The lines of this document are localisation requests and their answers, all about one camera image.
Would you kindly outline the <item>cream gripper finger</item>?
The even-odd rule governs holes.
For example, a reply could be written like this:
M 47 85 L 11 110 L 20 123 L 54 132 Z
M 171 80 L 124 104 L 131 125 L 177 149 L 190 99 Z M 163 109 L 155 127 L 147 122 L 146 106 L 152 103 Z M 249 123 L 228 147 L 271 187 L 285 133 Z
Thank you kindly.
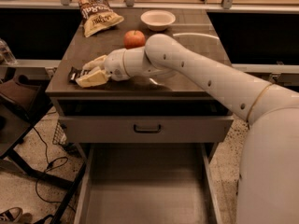
M 95 87 L 106 84 L 109 76 L 102 70 L 96 70 L 76 79 L 81 88 Z
M 82 69 L 83 70 L 93 70 L 94 68 L 98 67 L 101 70 L 103 70 L 105 68 L 104 67 L 104 62 L 105 62 L 106 58 L 107 58 L 106 55 L 102 55 L 100 57 L 97 57 L 94 60 L 92 60 L 92 61 L 90 61 L 88 63 L 85 63 L 82 66 Z

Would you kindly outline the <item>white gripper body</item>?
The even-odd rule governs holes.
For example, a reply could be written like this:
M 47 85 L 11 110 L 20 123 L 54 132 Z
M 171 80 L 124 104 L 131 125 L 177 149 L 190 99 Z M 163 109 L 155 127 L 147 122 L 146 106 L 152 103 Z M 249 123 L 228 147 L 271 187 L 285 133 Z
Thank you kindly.
M 116 49 L 109 53 L 104 61 L 104 67 L 110 77 L 115 81 L 127 80 L 128 76 L 124 67 L 124 53 L 126 49 Z

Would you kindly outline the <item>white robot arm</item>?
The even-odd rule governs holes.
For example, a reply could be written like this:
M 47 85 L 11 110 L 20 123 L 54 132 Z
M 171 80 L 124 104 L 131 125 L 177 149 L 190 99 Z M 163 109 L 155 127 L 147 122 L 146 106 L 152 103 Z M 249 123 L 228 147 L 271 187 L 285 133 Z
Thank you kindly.
M 237 224 L 299 224 L 299 93 L 185 49 L 157 34 L 83 65 L 84 87 L 149 77 L 165 68 L 186 76 L 249 126 L 238 181 Z

